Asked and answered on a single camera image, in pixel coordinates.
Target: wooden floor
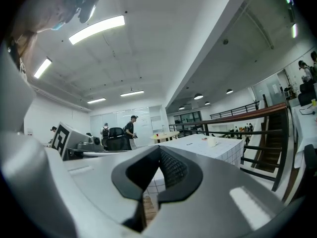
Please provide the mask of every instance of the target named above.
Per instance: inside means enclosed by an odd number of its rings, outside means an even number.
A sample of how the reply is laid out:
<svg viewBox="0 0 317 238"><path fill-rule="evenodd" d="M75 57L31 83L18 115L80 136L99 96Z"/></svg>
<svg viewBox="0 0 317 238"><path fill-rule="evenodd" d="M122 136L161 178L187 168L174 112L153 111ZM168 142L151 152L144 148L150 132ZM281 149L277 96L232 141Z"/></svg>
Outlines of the wooden floor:
<svg viewBox="0 0 317 238"><path fill-rule="evenodd" d="M149 196L146 196L143 198L143 207L144 207L145 218L146 218L146 222L148 226L157 214Z"/></svg>

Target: cup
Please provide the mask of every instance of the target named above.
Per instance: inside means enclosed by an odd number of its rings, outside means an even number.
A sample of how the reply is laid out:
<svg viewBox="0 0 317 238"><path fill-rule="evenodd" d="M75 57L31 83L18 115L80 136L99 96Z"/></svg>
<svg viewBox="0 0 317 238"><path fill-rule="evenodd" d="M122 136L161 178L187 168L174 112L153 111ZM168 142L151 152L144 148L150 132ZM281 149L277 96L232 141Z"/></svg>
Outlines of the cup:
<svg viewBox="0 0 317 238"><path fill-rule="evenodd" d="M209 147L215 147L218 143L216 137L208 137L207 142Z"/></svg>

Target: mesh panel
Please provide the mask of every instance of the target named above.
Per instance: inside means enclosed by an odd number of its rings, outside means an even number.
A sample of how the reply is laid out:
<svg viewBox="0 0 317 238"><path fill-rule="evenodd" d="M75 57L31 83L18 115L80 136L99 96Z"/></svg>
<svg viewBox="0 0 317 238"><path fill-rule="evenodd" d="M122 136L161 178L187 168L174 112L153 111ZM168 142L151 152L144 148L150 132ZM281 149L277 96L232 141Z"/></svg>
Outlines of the mesh panel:
<svg viewBox="0 0 317 238"><path fill-rule="evenodd" d="M186 165L164 151L161 151L160 169L164 175L166 188L179 183L187 175Z"/></svg>
<svg viewBox="0 0 317 238"><path fill-rule="evenodd" d="M109 151L129 150L128 139L125 136L110 138L106 141Z"/></svg>
<svg viewBox="0 0 317 238"><path fill-rule="evenodd" d="M109 137L118 137L123 135L123 129L114 127L109 129Z"/></svg>

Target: white tablecloth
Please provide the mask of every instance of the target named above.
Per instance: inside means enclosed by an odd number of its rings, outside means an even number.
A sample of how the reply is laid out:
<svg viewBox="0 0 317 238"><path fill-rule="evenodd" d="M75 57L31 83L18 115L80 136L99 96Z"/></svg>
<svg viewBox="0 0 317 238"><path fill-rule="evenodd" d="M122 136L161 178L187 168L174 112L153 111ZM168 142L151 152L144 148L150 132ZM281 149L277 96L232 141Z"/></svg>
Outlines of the white tablecloth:
<svg viewBox="0 0 317 238"><path fill-rule="evenodd" d="M298 149L295 155L294 168L299 168L301 166L302 158L304 155L304 148L306 145L312 144L317 148L317 123L316 116L314 115L302 115L299 109L306 109L311 104L306 106L296 106L292 108L292 118L294 125L294 139L296 138L296 131L298 133ZM311 111L317 111L316 107L302 110L302 113L307 114Z"/></svg>
<svg viewBox="0 0 317 238"><path fill-rule="evenodd" d="M209 147L207 140L202 140L205 137L206 136L202 134L194 134L176 140L159 143L158 145L175 147L193 152L194 154L223 160L236 166L240 165L240 158L243 155L244 148L243 140L217 137L217 145L215 147ZM153 205L157 208L157 195L163 190L165 190L164 176L161 170L158 169L148 188L144 192L144 196L149 195Z"/></svg>

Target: cable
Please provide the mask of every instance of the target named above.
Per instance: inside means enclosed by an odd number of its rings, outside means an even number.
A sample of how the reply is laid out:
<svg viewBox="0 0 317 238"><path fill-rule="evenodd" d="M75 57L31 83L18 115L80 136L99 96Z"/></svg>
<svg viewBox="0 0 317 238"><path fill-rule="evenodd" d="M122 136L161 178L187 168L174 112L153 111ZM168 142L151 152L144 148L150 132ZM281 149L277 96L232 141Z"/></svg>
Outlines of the cable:
<svg viewBox="0 0 317 238"><path fill-rule="evenodd" d="M303 114L303 113L301 112L301 110L309 109L311 106L312 106L312 104L311 104L309 107L305 108L305 109L299 109L299 112L300 112L302 115L304 115L304 116L306 116L306 115L314 115L314 114L315 114L315 111L313 111L313 112L311 112L311 113L309 113L309 114Z"/></svg>

